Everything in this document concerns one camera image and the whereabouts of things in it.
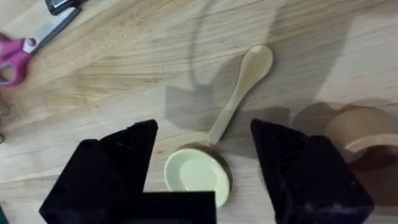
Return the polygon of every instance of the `wood grain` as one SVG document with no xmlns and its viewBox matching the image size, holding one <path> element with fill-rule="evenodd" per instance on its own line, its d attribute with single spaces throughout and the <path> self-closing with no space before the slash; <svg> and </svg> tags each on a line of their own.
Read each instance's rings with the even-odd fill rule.
<svg viewBox="0 0 398 224">
<path fill-rule="evenodd" d="M 273 49 L 276 65 L 220 142 L 234 191 L 219 223 L 274 223 L 251 119 L 321 134 L 348 104 L 397 116 L 396 1 L 95 0 L 83 8 L 37 54 L 26 82 L 1 90 L 12 110 L 2 119 L 7 141 L 0 145 L 0 203 L 10 223 L 43 223 L 38 208 L 77 144 L 135 121 L 159 123 L 146 190 L 166 190 L 165 160 L 206 139 L 243 53 L 257 44 Z M 12 37 L 49 17 L 43 0 L 0 2 L 0 30 Z M 398 186 L 396 170 L 361 179 Z M 368 223 L 396 223 L 397 215 L 398 201 L 378 205 Z"/>
</svg>

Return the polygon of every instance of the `small round dish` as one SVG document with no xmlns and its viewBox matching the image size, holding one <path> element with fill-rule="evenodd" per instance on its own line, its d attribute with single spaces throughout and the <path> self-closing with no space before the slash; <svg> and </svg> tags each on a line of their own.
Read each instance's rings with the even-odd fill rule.
<svg viewBox="0 0 398 224">
<path fill-rule="evenodd" d="M 231 190 L 230 179 L 220 162 L 194 148 L 174 152 L 167 159 L 164 177 L 170 191 L 215 191 L 218 208 L 226 203 Z"/>
</svg>

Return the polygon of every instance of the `pink scissors handle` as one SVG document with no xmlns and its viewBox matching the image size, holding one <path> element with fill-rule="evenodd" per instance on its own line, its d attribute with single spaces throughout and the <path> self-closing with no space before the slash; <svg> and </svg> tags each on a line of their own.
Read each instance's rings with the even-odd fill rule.
<svg viewBox="0 0 398 224">
<path fill-rule="evenodd" d="M 23 51 L 24 41 L 24 39 L 10 40 L 0 34 L 0 70 L 8 66 L 14 70 L 14 75 L 10 80 L 0 80 L 0 87 L 16 86 L 25 80 L 27 64 L 33 56 Z"/>
</svg>

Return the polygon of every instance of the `scissor blade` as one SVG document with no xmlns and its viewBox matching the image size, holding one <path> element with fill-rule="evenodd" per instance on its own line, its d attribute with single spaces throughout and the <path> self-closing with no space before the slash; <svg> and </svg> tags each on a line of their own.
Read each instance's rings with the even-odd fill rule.
<svg viewBox="0 0 398 224">
<path fill-rule="evenodd" d="M 48 41 L 58 35 L 69 23 L 76 18 L 79 14 L 80 9 L 75 7 L 69 7 L 68 9 L 61 12 L 59 15 L 54 16 L 54 19 L 46 23 L 42 28 L 36 31 L 33 35 L 26 38 L 24 42 L 24 51 L 27 53 L 35 52 L 41 48 Z"/>
</svg>

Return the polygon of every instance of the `brown tape roll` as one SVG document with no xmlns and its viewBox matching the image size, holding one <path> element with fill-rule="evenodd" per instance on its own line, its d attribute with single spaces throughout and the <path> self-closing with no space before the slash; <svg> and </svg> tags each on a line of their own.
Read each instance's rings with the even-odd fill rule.
<svg viewBox="0 0 398 224">
<path fill-rule="evenodd" d="M 359 159 L 370 147 L 398 146 L 397 121 L 374 108 L 341 113 L 328 124 L 325 134 L 346 162 Z"/>
</svg>

